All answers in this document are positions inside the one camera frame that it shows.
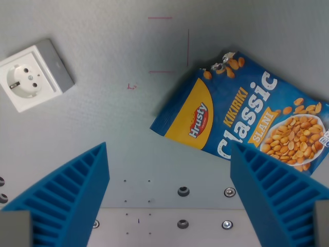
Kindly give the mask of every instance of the electrical outlet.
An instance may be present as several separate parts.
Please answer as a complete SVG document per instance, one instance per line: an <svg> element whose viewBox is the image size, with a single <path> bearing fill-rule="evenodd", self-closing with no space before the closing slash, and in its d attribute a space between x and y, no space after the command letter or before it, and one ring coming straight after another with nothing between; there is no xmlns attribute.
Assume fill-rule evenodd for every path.
<svg viewBox="0 0 329 247"><path fill-rule="evenodd" d="M74 85L50 40L1 61L0 84L18 112L59 96Z"/></svg>

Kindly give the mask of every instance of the peanut snack bag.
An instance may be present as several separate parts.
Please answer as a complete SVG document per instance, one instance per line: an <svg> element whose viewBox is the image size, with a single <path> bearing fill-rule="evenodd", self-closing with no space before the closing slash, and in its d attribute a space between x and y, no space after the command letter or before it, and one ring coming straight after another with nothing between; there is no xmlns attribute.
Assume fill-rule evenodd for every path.
<svg viewBox="0 0 329 247"><path fill-rule="evenodd" d="M231 159L249 144L311 175L329 151L329 105L316 101L240 52L199 69L161 110L156 133Z"/></svg>

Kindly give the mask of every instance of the ribbed blue plastic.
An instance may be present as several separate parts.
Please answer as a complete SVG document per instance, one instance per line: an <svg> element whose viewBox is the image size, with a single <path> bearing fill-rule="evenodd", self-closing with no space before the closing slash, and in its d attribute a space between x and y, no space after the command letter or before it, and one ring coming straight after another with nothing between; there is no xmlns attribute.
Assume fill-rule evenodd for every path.
<svg viewBox="0 0 329 247"><path fill-rule="evenodd" d="M44 177L3 211L31 212L34 247L87 246L108 182L102 143Z"/></svg>
<svg viewBox="0 0 329 247"><path fill-rule="evenodd" d="M235 142L231 178L264 247L315 245L313 207L329 189L295 168Z"/></svg>

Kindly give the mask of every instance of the metal bolt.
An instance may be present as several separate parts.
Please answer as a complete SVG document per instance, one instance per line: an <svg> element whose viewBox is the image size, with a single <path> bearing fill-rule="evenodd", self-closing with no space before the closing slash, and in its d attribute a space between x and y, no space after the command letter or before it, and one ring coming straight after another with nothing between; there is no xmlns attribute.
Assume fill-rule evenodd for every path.
<svg viewBox="0 0 329 247"><path fill-rule="evenodd" d="M225 230L230 230L233 227L233 223L230 220L226 220L222 223L222 228Z"/></svg>
<svg viewBox="0 0 329 247"><path fill-rule="evenodd" d="M226 197L234 197L235 196L235 189L232 187L228 187L227 189L224 190L224 195Z"/></svg>
<svg viewBox="0 0 329 247"><path fill-rule="evenodd" d="M95 220L94 222L94 225L93 225L93 228L98 228L99 227L99 221L98 220Z"/></svg>

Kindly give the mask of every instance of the gray block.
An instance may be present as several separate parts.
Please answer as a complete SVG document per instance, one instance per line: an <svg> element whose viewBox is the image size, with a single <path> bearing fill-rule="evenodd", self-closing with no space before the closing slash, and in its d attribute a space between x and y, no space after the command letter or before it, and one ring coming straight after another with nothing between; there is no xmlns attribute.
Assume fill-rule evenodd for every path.
<svg viewBox="0 0 329 247"><path fill-rule="evenodd" d="M32 220L29 211L0 211L0 246L33 246Z"/></svg>
<svg viewBox="0 0 329 247"><path fill-rule="evenodd" d="M64 93L72 87L74 83L51 41L49 39L43 40L36 43L35 46L38 48L38 51L46 62L52 76L55 78L55 81Z"/></svg>
<svg viewBox="0 0 329 247"><path fill-rule="evenodd" d="M315 246L329 246L329 200L316 201L313 212Z"/></svg>

